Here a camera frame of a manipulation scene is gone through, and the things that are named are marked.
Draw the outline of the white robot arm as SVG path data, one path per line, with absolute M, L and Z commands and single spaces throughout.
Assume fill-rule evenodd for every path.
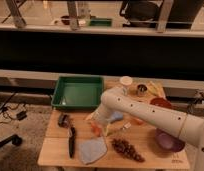
M 93 118 L 102 126 L 114 111 L 135 116 L 162 131 L 198 148 L 194 171 L 204 171 L 204 119 L 184 112 L 132 100 L 122 87 L 113 87 L 101 95 Z

